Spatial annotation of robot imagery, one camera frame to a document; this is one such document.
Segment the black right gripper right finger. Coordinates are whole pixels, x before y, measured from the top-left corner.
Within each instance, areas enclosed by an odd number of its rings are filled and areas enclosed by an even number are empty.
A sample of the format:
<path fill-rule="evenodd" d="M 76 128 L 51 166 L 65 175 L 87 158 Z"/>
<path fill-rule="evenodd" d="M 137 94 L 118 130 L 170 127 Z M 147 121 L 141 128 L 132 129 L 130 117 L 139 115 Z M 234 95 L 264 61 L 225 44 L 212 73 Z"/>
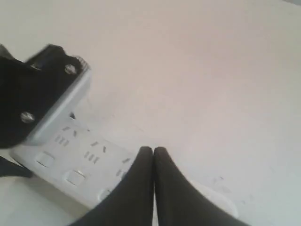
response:
<path fill-rule="evenodd" d="M 154 183 L 160 226 L 244 226 L 234 203 L 188 180 L 164 147 L 154 150 Z"/>

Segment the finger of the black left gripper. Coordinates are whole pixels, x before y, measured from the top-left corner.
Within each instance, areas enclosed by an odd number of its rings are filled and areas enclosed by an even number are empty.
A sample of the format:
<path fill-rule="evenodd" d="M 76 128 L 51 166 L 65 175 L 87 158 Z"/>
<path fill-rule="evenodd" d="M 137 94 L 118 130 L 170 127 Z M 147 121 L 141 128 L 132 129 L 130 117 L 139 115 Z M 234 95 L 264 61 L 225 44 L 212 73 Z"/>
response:
<path fill-rule="evenodd" d="M 3 157 L 0 157 L 0 177 L 23 177 L 31 178 L 33 173 L 20 165 L 17 165 Z"/>

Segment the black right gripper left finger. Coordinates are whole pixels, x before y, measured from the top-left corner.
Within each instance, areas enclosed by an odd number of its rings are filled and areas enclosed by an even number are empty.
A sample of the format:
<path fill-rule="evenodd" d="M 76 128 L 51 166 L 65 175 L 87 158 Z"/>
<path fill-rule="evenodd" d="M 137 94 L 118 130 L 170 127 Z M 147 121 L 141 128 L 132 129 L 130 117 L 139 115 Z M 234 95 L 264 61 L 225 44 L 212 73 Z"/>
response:
<path fill-rule="evenodd" d="M 151 226 L 153 219 L 153 151 L 142 146 L 120 183 L 73 226 Z"/>

